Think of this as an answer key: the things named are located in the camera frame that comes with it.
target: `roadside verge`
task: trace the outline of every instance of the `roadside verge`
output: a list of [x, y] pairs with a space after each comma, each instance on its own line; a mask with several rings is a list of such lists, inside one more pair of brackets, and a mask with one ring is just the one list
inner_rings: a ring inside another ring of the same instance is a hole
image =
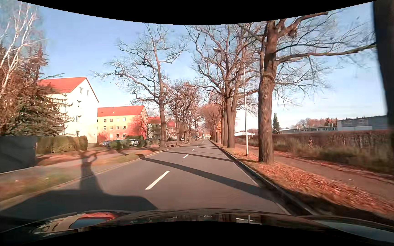
[[82, 179], [88, 179], [167, 150], [169, 149], [155, 152], [145, 150], [112, 159], [99, 160], [98, 162], [95, 162], [95, 156], [91, 156], [91, 161], [87, 161], [89, 159], [87, 158], [81, 165], [63, 168], [44, 166], [26, 170], [22, 174], [9, 173], [5, 177], [0, 176], [0, 211], [51, 190], [79, 182]]
[[273, 189], [276, 193], [288, 193], [288, 196], [284, 197], [294, 198], [291, 201], [297, 203], [296, 207], [299, 207], [300, 201], [300, 207], [318, 215], [364, 219], [394, 226], [394, 200], [377, 197], [362, 188], [330, 180], [281, 162], [265, 165], [260, 163], [254, 154], [245, 156], [244, 150], [212, 143], [238, 166], [257, 177], [257, 180], [265, 180], [263, 183], [276, 187]]

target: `white building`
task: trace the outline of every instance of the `white building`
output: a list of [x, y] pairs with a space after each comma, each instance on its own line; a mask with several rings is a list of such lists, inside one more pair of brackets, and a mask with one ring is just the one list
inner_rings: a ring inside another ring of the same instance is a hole
[[51, 86], [55, 94], [51, 98], [66, 99], [69, 107], [62, 107], [61, 112], [67, 112], [70, 121], [65, 124], [61, 133], [65, 136], [88, 138], [88, 147], [97, 142], [97, 108], [98, 98], [86, 77], [47, 79], [40, 82], [43, 86]]
[[235, 136], [241, 136], [241, 135], [245, 135], [246, 131], [241, 131], [241, 132], [235, 132]]

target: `gray building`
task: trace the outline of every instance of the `gray building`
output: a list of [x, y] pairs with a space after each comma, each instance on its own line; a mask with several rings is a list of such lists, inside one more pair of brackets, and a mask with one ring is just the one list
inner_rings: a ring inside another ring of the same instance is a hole
[[338, 131], [374, 131], [388, 128], [387, 116], [372, 116], [357, 119], [337, 120]]

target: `parked car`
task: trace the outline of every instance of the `parked car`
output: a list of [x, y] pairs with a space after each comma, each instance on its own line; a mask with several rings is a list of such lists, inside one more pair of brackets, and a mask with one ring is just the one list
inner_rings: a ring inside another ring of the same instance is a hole
[[100, 143], [101, 146], [108, 146], [108, 144], [111, 142], [111, 140], [106, 140], [102, 143]]
[[136, 145], [138, 145], [138, 140], [136, 140], [136, 139], [130, 139], [130, 146], [136, 146]]

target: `curb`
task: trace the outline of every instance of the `curb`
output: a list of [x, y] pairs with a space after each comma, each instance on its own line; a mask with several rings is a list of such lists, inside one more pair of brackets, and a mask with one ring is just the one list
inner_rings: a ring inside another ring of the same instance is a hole
[[220, 146], [218, 146], [212, 140], [210, 140], [210, 142], [212, 144], [214, 144], [217, 148], [219, 148], [230, 159], [234, 160], [235, 163], [240, 165], [243, 169], [248, 171], [255, 178], [257, 178], [263, 184], [265, 184], [266, 187], [268, 187], [271, 190], [276, 190], [278, 192], [278, 194], [281, 196], [281, 198], [285, 201], [285, 207], [291, 207], [292, 210], [296, 211], [294, 214], [299, 214], [299, 215], [322, 215], [322, 214], [316, 212], [310, 206], [304, 204], [301, 200], [299, 200], [296, 197], [294, 197], [292, 194], [290, 194], [284, 188], [280, 187], [279, 185], [277, 185], [276, 183], [272, 182], [271, 180], [269, 180], [264, 175], [261, 175], [260, 173], [258, 173], [257, 171], [255, 171], [251, 167], [249, 167], [248, 165], [244, 164], [242, 161], [238, 160], [235, 156], [233, 156], [232, 154], [227, 152], [225, 149], [223, 149]]
[[[143, 158], [145, 158], [147, 156], [150, 156], [150, 155], [159, 154], [159, 153], [165, 152], [167, 150], [170, 150], [170, 149], [159, 150], [159, 151], [153, 152], [153, 153], [151, 153], [149, 155], [145, 155]], [[123, 163], [120, 163], [120, 164], [118, 164], [116, 166], [113, 166], [113, 167], [101, 170], [99, 172], [96, 172], [94, 174], [90, 174], [90, 175], [87, 175], [87, 176], [79, 177], [79, 178], [76, 178], [76, 179], [73, 179], [73, 180], [70, 180], [70, 181], [67, 181], [67, 182], [55, 185], [53, 187], [46, 188], [44, 190], [38, 190], [38, 191], [35, 191], [35, 192], [31, 192], [31, 193], [28, 193], [28, 194], [22, 194], [22, 195], [19, 195], [19, 196], [15, 196], [15, 197], [12, 197], [12, 198], [0, 201], [0, 212], [2, 210], [8, 209], [8, 208], [10, 208], [12, 206], [15, 206], [15, 205], [17, 205], [17, 204], [19, 204], [19, 203], [21, 203], [21, 202], [23, 202], [25, 200], [28, 200], [28, 199], [30, 199], [32, 197], [36, 197], [38, 195], [42, 195], [42, 194], [47, 193], [47, 192], [49, 192], [51, 190], [54, 190], [56, 188], [61, 188], [61, 187], [70, 185], [70, 184], [72, 184], [74, 182], [77, 182], [77, 181], [80, 181], [82, 179], [90, 178], [92, 176], [95, 176], [95, 175], [98, 175], [98, 174], [102, 174], [104, 172], [107, 172], [107, 171], [110, 171], [110, 170], [122, 167], [124, 165], [127, 165], [127, 164], [129, 164], [129, 163], [131, 163], [133, 161], [137, 161], [137, 160], [140, 160], [140, 159], [141, 159], [141, 157], [138, 157], [137, 159], [134, 159], [134, 160], [131, 160], [131, 161], [127, 161], [127, 162], [123, 162]]]

